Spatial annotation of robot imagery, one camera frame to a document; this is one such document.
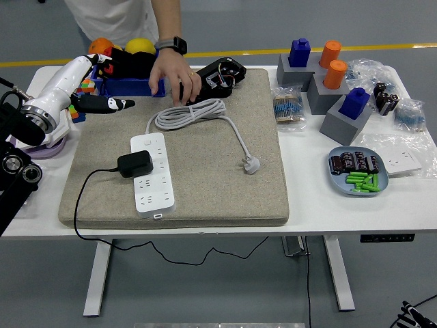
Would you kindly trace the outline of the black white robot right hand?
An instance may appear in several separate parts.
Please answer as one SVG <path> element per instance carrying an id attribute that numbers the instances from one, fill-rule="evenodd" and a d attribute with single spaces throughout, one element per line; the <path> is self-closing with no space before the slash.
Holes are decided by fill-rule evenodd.
<path id="1" fill-rule="evenodd" d="M 403 314 L 398 315 L 398 321 L 395 323 L 398 327 L 421 327 L 421 328 L 436 328 L 436 323 L 422 315 L 409 302 L 402 301 L 401 310 Z"/>

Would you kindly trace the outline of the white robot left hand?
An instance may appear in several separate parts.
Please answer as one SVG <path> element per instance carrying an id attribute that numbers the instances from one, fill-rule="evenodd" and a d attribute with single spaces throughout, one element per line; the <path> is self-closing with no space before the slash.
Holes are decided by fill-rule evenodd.
<path id="1" fill-rule="evenodd" d="M 108 96 L 77 96 L 76 89 L 97 64 L 111 63 L 106 55 L 82 55 L 61 67 L 36 98 L 24 103 L 21 112 L 59 121 L 60 112 L 73 105 L 81 113 L 108 114 L 135 106 L 133 100 L 123 100 Z"/>

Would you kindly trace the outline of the person's left hand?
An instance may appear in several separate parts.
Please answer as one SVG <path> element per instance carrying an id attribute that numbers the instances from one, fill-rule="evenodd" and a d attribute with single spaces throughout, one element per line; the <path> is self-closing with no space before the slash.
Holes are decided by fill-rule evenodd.
<path id="1" fill-rule="evenodd" d="M 201 78 L 188 65 L 184 57 L 173 49 L 159 51 L 150 73 L 149 87 L 152 95 L 158 91 L 160 79 L 169 80 L 173 105 L 184 106 L 188 101 L 194 102 L 201 91 Z"/>

